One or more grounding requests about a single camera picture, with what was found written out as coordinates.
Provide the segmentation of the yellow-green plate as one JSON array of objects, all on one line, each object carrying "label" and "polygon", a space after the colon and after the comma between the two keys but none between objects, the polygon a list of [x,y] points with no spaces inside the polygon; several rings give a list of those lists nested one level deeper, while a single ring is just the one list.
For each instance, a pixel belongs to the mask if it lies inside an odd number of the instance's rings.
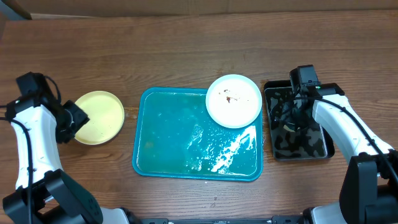
[{"label": "yellow-green plate", "polygon": [[89,118],[75,134],[75,139],[86,145],[108,142],[120,132],[124,124],[124,107],[121,101],[107,91],[92,91],[76,100],[75,104]]}]

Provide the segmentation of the white plate with sauce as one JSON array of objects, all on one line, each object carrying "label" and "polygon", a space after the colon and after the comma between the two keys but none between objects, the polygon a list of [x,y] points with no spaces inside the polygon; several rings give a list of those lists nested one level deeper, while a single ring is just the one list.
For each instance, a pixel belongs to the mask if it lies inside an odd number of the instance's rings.
[{"label": "white plate with sauce", "polygon": [[262,110],[262,95],[248,77],[224,75],[208,88],[205,105],[212,120],[219,125],[238,129],[251,124]]}]

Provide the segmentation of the teal yellow sponge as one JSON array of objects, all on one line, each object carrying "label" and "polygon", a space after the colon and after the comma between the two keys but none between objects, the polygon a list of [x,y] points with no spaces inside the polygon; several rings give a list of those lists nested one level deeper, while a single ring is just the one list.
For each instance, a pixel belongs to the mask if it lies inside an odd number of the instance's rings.
[{"label": "teal yellow sponge", "polygon": [[284,129],[290,132],[296,132],[296,127],[293,123],[285,123],[284,124]]}]

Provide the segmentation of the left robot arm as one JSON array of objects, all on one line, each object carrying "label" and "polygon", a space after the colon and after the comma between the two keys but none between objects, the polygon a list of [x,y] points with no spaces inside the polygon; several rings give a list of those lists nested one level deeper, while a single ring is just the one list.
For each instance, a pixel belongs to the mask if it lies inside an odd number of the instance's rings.
[{"label": "left robot arm", "polygon": [[88,122],[85,112],[72,101],[20,98],[7,104],[3,120],[15,131],[19,157],[5,214],[14,223],[103,223],[94,196],[63,171],[57,147]]}]

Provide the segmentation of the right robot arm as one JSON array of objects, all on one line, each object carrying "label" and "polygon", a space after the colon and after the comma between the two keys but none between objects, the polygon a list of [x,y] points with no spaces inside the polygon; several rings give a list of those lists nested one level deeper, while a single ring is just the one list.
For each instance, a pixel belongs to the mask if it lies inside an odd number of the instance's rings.
[{"label": "right robot arm", "polygon": [[310,223],[397,223],[397,151],[374,134],[336,84],[298,86],[281,120],[298,130],[314,120],[348,161],[337,202],[311,209]]}]

